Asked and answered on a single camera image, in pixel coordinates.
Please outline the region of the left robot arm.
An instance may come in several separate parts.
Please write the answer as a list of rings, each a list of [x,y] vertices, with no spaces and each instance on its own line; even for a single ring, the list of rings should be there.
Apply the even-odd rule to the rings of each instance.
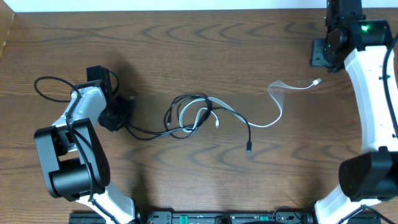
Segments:
[[[86,205],[106,223],[135,223],[134,201],[111,181],[95,132],[97,124],[111,132],[126,127],[134,105],[112,87],[114,72],[97,65],[86,74],[86,82],[71,85],[59,119],[34,134],[45,186],[52,197]]]

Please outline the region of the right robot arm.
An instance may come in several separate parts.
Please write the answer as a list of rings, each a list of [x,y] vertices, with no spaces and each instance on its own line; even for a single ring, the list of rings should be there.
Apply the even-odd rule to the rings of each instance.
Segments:
[[[361,154],[341,163],[339,183],[315,202],[303,223],[348,223],[397,196],[397,36],[385,20],[369,20],[361,1],[328,0],[326,37],[313,41],[314,67],[344,70],[361,122]]]

